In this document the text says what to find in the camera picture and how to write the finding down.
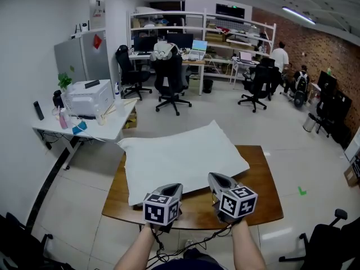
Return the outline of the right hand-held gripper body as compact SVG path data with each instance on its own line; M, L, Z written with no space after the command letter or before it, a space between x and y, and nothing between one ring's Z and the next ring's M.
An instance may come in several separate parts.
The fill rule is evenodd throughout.
M258 194L235 179L220 173L209 173L213 208L221 222L238 223L254 212Z

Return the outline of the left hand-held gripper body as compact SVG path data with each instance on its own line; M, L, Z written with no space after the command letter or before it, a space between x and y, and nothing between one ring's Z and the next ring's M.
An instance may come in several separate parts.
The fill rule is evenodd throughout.
M159 226L159 230L169 233L173 222L182 214L180 210L183 185L167 184L147 193L143 205L143 220Z

